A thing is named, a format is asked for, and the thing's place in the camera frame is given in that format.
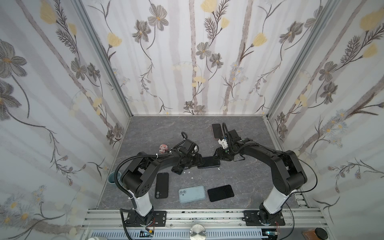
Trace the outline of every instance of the floral wallpaper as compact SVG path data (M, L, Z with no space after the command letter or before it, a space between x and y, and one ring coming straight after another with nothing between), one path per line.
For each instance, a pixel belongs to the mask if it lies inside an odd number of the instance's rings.
M315 169L306 199L338 240L382 238L383 52L384 4L341 1L269 116L284 148Z
M0 232L79 239L128 118L68 1L0 3Z
M326 1L83 4L134 114L260 115Z

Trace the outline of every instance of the ventilation grille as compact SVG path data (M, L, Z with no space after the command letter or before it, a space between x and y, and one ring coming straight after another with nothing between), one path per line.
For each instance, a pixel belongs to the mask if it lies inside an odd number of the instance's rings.
M268 238L259 228L207 229L208 239L255 239ZM189 240L189 229L156 229L153 237L140 237L140 230L128 230L132 239L180 239ZM91 237L106 237L108 240L126 240L124 230L93 230Z

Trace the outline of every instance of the gray marble surface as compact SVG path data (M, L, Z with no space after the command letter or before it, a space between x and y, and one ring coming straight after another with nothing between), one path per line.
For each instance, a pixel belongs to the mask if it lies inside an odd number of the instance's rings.
M235 129L240 137L251 138L267 147L274 148L271 137L262 117L257 116L134 116L128 126L120 152L113 169L124 159L144 151L148 154L159 153L161 144L169 148L181 140L181 131L199 145L199 153L212 156L220 147L213 138L213 123L225 122L228 130ZM169 195L166 199L154 197L156 181L149 190L149 197L156 209L184 208L258 208L271 191L273 184L270 168L249 156L245 161L221 161L220 167L198 169L193 167L181 175L171 172L171 167L160 172L169 173ZM230 184L234 197L210 202L207 189ZM178 190L203 185L206 198L188 203L179 202ZM290 207L297 207L294 198L288 200ZM127 195L115 185L107 184L98 209L131 208Z

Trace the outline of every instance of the metal knob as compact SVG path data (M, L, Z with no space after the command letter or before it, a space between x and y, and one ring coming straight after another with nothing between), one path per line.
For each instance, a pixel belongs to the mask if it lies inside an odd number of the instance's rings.
M190 240L205 240L207 237L207 232L205 228L200 224L195 224L189 230L189 239Z

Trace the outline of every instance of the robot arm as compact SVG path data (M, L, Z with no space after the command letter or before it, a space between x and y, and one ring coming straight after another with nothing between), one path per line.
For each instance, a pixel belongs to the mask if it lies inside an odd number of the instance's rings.
M307 182L306 174L294 152L269 149L252 139L241 139L235 130L227 131L226 128L223 123L228 147L226 149L220 147L216 150L220 160L231 161L237 154L248 155L271 168L274 187L267 199L260 204L258 213L259 222L263 225L270 225L280 214L281 207L290 194ZM135 156L121 176L125 189L119 187L120 184L116 181L117 171L122 164L116 168L115 182L120 190L127 191L126 194L132 200L136 210L136 218L142 225L149 224L153 217L153 206L149 201L148 190L152 186L157 172L171 166L190 168L202 163L197 144L189 140L186 134L183 137L184 141L172 148L169 154L146 155L144 152L140 152Z

